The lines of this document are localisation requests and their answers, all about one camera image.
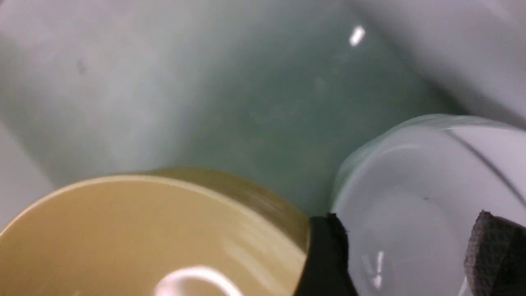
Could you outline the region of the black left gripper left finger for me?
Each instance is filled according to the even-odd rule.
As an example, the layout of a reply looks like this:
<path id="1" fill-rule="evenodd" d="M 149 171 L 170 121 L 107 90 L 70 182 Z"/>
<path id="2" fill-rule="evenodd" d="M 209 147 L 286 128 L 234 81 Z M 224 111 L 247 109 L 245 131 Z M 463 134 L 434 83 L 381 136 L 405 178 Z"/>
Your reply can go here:
<path id="1" fill-rule="evenodd" d="M 295 296 L 357 296 L 349 275 L 349 238 L 335 213 L 309 219 L 307 258 Z"/>

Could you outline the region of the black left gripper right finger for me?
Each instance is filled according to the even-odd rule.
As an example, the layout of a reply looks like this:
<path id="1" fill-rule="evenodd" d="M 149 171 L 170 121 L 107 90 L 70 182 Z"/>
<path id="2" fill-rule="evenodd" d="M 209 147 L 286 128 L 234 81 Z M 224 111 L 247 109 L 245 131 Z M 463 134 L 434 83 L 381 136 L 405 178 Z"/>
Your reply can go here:
<path id="1" fill-rule="evenodd" d="M 464 271 L 474 296 L 524 296 L 525 227 L 482 210 L 468 240 Z"/>

